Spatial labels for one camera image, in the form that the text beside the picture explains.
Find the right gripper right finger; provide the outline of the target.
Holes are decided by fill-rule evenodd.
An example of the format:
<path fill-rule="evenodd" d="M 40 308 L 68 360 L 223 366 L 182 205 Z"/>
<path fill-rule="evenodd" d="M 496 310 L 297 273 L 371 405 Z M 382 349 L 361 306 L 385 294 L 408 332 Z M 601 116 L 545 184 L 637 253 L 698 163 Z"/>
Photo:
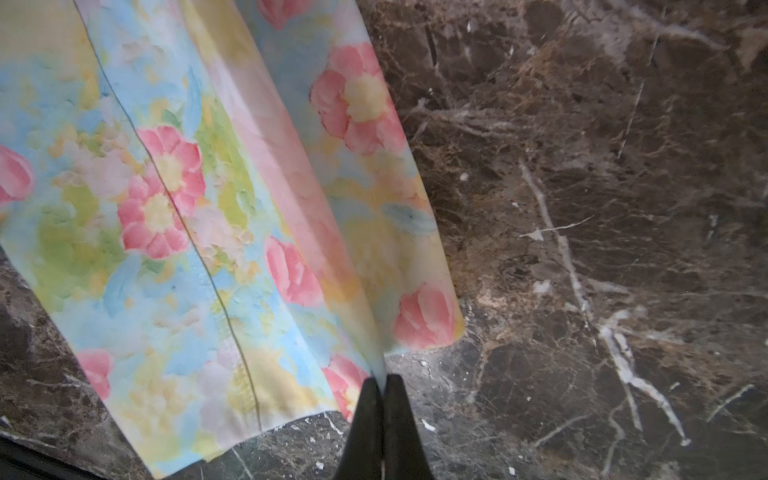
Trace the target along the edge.
<path fill-rule="evenodd" d="M 387 376 L 383 401 L 384 478 L 434 480 L 400 375 Z"/>

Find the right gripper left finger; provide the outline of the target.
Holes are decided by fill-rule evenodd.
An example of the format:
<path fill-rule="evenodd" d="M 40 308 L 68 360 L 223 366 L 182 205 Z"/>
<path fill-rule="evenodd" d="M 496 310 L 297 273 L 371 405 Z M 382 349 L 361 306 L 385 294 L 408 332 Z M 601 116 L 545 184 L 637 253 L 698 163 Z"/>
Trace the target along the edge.
<path fill-rule="evenodd" d="M 334 480 L 380 480 L 383 462 L 383 398 L 377 381 L 363 382 Z"/>

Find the pastel floral skirt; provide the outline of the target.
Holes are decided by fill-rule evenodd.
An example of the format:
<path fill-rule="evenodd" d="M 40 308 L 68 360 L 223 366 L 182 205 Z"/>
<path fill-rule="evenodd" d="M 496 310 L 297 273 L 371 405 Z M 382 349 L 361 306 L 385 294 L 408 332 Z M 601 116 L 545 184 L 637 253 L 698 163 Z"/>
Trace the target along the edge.
<path fill-rule="evenodd" d="M 353 1 L 5 1 L 1 246 L 153 477 L 465 323 Z"/>

